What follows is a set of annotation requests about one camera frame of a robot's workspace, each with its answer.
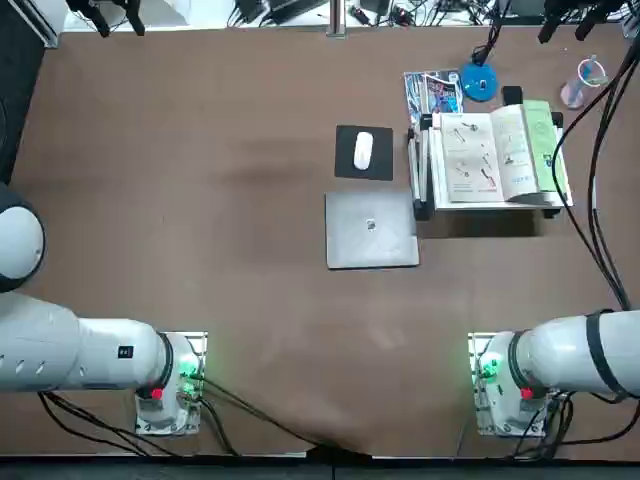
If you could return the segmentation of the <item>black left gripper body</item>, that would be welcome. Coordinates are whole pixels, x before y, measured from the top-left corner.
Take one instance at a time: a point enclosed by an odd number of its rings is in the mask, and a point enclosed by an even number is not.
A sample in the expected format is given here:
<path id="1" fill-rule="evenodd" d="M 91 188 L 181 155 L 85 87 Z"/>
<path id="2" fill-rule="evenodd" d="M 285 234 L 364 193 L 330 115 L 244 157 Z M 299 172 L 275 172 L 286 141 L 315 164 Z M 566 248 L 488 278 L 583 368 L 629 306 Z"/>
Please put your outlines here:
<path id="1" fill-rule="evenodd" d="M 113 4 L 125 11 L 139 11 L 140 0 L 67 0 L 67 6 L 71 11 L 84 11 L 98 7 L 101 4 Z"/>

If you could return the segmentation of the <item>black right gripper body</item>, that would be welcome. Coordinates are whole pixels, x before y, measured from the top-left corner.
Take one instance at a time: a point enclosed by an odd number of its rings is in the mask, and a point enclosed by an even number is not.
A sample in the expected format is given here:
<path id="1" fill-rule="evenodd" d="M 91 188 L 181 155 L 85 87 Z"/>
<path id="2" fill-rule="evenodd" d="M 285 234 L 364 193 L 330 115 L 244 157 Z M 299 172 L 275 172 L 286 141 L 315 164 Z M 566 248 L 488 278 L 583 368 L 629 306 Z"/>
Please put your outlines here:
<path id="1" fill-rule="evenodd" d="M 567 12 L 587 9 L 596 15 L 609 15 L 621 8 L 623 0 L 545 0 L 545 15 L 565 15 Z"/>

